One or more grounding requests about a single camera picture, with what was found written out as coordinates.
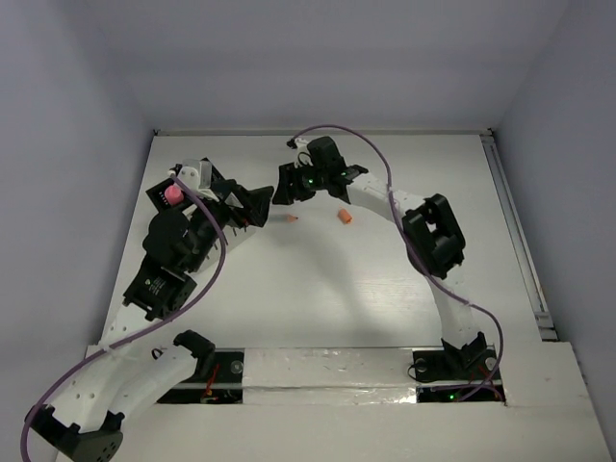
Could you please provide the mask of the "orange-tipped clear marker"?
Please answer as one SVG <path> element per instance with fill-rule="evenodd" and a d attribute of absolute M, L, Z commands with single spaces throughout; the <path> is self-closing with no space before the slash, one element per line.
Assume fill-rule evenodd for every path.
<path fill-rule="evenodd" d="M 274 214 L 269 216 L 269 223 L 293 223 L 298 217 L 291 214 Z"/>

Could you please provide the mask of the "orange marker cap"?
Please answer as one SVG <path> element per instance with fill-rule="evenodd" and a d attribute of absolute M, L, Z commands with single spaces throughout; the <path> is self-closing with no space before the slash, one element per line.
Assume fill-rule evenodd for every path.
<path fill-rule="evenodd" d="M 338 219 L 343 224 L 350 224 L 350 223 L 352 223 L 352 215 L 346 209 L 340 209 L 338 211 Z"/>

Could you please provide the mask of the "pink-capped marker tube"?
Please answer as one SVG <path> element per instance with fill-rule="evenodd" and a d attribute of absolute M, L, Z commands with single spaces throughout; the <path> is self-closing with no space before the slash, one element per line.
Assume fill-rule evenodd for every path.
<path fill-rule="evenodd" d="M 181 188 L 177 185 L 171 185 L 164 191 L 164 199 L 170 207 L 181 204 L 185 196 Z"/>

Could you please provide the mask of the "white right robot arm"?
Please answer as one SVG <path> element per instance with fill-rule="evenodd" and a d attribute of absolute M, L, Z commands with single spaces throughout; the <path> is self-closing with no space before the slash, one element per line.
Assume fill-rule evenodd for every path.
<path fill-rule="evenodd" d="M 438 193 L 422 198 L 396 190 L 391 179 L 382 181 L 365 167 L 347 164 L 328 136 L 293 138 L 287 145 L 296 159 L 279 167 L 272 202 L 292 205 L 326 191 L 392 222 L 411 265 L 432 292 L 442 327 L 441 363 L 452 380 L 470 377 L 487 345 L 461 293 L 466 240 L 448 200 Z"/>

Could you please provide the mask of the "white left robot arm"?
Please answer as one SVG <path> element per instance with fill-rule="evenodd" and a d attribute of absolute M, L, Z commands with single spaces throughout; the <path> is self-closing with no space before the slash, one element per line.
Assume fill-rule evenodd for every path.
<path fill-rule="evenodd" d="M 172 176 L 151 188 L 156 215 L 144 256 L 121 297 L 122 309 L 96 346 L 61 376 L 25 418 L 20 456 L 36 433 L 71 461 L 110 461 L 128 420 L 185 379 L 207 377 L 215 344 L 169 326 L 214 286 L 235 242 L 266 224 L 272 186 L 248 190 L 234 180 L 192 187 Z"/>

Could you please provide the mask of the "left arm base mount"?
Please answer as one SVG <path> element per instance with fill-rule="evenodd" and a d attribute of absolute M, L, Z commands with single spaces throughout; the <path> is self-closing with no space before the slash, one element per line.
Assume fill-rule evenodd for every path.
<path fill-rule="evenodd" d="M 158 399 L 159 404 L 242 404 L 244 350 L 218 349 L 200 334 L 187 330 L 173 340 L 197 359 L 194 373 Z"/>

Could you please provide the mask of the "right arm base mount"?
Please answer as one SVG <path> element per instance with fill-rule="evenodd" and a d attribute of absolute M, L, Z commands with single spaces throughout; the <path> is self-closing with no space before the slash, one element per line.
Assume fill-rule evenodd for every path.
<path fill-rule="evenodd" d="M 494 372 L 496 360 L 495 349 L 479 332 L 461 348 L 442 341 L 437 349 L 414 350 L 407 375 L 417 384 L 419 403 L 505 403 L 501 375 Z"/>

